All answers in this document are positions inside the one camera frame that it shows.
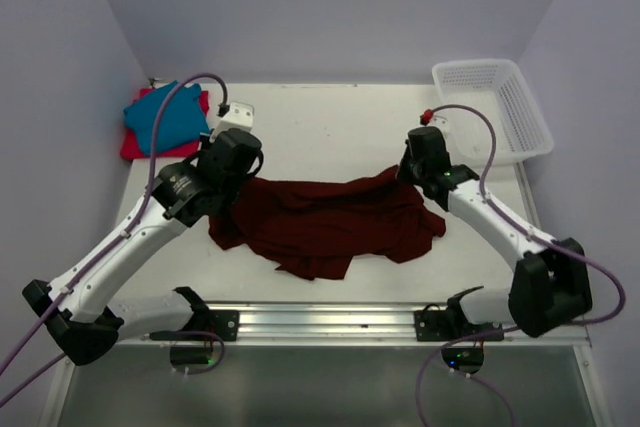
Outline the dark red t-shirt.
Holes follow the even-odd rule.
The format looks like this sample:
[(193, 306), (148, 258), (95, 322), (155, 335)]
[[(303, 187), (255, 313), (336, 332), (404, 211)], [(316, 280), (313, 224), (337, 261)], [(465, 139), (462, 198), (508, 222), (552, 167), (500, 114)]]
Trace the dark red t-shirt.
[(342, 183), (254, 178), (228, 213), (210, 219), (209, 236), (223, 250), (246, 245), (304, 280), (341, 280), (360, 255), (412, 261), (446, 223), (396, 171)]

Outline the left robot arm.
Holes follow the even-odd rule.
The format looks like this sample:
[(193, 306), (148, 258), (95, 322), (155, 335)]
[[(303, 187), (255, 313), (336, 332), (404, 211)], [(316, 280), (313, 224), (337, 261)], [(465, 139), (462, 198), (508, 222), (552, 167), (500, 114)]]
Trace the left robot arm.
[(162, 168), (133, 211), (81, 262), (50, 282), (33, 280), (22, 295), (57, 346), (77, 366), (119, 341), (210, 336), (212, 315), (189, 287), (160, 297), (116, 301), (120, 288), (161, 248), (203, 217), (226, 213), (262, 167), (260, 140), (232, 128), (196, 154)]

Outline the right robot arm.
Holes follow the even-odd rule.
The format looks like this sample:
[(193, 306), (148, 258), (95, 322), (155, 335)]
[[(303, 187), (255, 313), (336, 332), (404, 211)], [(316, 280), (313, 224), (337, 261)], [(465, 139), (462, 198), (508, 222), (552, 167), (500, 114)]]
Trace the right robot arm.
[(507, 290), (472, 287), (450, 297), (441, 311), (424, 309), (426, 325), (444, 328), (449, 337), (461, 340), (497, 324), (514, 325), (537, 338), (592, 309), (582, 246), (523, 225), (482, 188), (471, 168), (451, 163), (438, 128), (409, 131), (397, 177), (473, 228), (512, 270)]

